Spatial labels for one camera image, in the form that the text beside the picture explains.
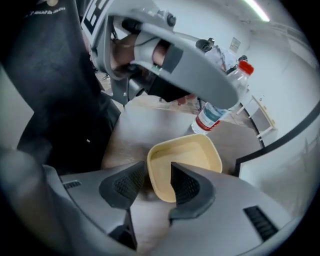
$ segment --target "yellow bowl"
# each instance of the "yellow bowl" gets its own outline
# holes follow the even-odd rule
[[[163,201],[176,202],[171,186],[171,163],[177,162],[221,173],[222,162],[212,141],[192,134],[155,145],[147,156],[147,167],[155,194]]]

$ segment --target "table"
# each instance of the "table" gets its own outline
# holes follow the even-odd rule
[[[240,108],[236,114],[239,115],[246,108],[246,106],[248,106],[252,101],[254,101],[258,105],[259,109],[261,109],[263,116],[265,117],[265,119],[268,122],[268,127],[256,136],[260,141],[262,141],[262,137],[265,136],[267,133],[269,133],[271,130],[277,130],[276,122],[268,114],[267,107],[262,105],[261,101],[257,100],[256,97],[251,95],[250,101],[248,103],[244,104],[242,106],[242,108]]]
[[[129,102],[115,125],[101,168],[146,161],[154,145],[193,134],[190,124],[195,118],[194,114],[132,106]],[[253,129],[225,121],[208,133],[208,137],[221,157],[222,172],[226,174],[233,171],[237,158],[261,148]],[[138,195],[130,208],[138,255],[147,254],[167,235],[168,215],[175,207],[175,203],[147,201]]]
[[[193,134],[190,124],[195,118],[194,114],[130,106],[129,103],[115,125],[101,168],[146,161],[154,145]],[[225,174],[233,172],[236,159],[261,149],[253,129],[225,121],[207,136],[220,155]]]

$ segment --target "white wall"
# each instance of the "white wall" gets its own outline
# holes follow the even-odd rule
[[[16,149],[34,111],[22,98],[0,62],[0,147]]]
[[[262,99],[274,119],[278,131],[272,141],[277,140],[298,125],[320,100],[319,73],[291,51],[286,38],[253,37],[245,54],[254,66],[249,89]],[[270,144],[268,136],[264,141]]]
[[[240,179],[261,189],[293,216],[307,209],[320,181],[320,116],[276,150],[241,164]]]
[[[247,50],[250,31],[233,16],[226,13],[212,0],[153,0],[161,10],[169,10],[176,16],[175,32],[200,39],[215,39],[229,49],[233,37],[241,42],[236,57]]]

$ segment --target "person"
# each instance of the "person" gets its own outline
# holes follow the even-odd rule
[[[236,63],[233,67],[231,67],[231,68],[229,68],[229,69],[227,70],[226,74],[229,75],[231,72],[235,71],[235,70],[237,69],[238,64],[239,64],[240,61],[246,61],[246,62],[248,62],[248,57],[247,57],[246,55],[242,55],[242,56],[238,59],[237,63]]]
[[[236,57],[230,51],[218,45],[214,45],[210,51],[205,53],[205,56],[224,73],[237,62]]]
[[[76,0],[40,0],[24,14],[2,58],[4,70],[34,114],[18,150],[59,175],[99,170],[120,111],[101,93],[83,40]],[[137,35],[112,45],[113,69],[134,60]],[[153,61],[162,65],[159,44]]]
[[[212,37],[209,37],[208,41],[209,41],[209,47],[212,48],[215,45],[216,41]]]

